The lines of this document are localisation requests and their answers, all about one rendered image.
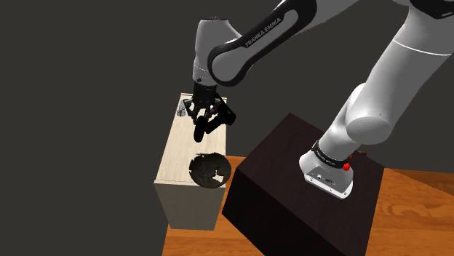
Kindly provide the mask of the black bowl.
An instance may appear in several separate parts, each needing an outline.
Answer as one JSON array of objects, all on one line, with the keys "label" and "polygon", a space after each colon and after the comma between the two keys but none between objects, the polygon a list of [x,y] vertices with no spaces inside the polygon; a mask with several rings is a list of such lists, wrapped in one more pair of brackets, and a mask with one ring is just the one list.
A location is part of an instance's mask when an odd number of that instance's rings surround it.
[{"label": "black bowl", "polygon": [[203,188],[219,188],[231,176],[228,159],[219,153],[200,153],[189,164],[191,179]]}]

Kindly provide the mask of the pale wooden cabinet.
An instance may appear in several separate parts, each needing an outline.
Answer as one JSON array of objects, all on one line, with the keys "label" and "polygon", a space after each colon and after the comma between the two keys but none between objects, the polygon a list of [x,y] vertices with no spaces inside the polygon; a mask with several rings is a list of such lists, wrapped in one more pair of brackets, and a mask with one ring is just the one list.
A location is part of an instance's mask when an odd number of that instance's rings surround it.
[{"label": "pale wooden cabinet", "polygon": [[[190,93],[182,93],[177,108],[181,100],[191,97]],[[197,185],[189,175],[189,164],[200,153],[226,154],[226,125],[196,143],[193,120],[188,115],[176,116],[177,108],[154,187],[171,228],[212,231],[226,187]]]}]

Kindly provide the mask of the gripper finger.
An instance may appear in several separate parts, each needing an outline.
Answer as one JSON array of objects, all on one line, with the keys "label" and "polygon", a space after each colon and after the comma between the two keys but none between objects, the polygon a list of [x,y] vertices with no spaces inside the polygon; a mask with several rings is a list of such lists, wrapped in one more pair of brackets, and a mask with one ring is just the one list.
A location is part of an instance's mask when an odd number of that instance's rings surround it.
[{"label": "gripper finger", "polygon": [[207,126],[207,117],[204,114],[200,116],[199,112],[200,110],[205,109],[205,105],[203,103],[194,103],[191,99],[183,100],[183,105],[195,125],[194,140],[196,143],[200,143],[203,140]]},{"label": "gripper finger", "polygon": [[232,125],[236,120],[236,114],[228,107],[224,99],[217,95],[215,97],[219,101],[216,117],[207,122],[205,132],[207,134],[211,133],[217,129],[221,124]]}]

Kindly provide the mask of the dark robot stand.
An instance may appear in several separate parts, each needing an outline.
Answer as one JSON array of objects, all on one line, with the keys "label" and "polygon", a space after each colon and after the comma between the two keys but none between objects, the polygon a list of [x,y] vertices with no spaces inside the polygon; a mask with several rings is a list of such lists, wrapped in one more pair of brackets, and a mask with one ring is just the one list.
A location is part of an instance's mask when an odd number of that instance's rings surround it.
[{"label": "dark robot stand", "polygon": [[354,153],[346,199],[305,181],[298,160],[322,131],[290,113],[242,161],[223,216],[264,256],[365,256],[384,168]]}]

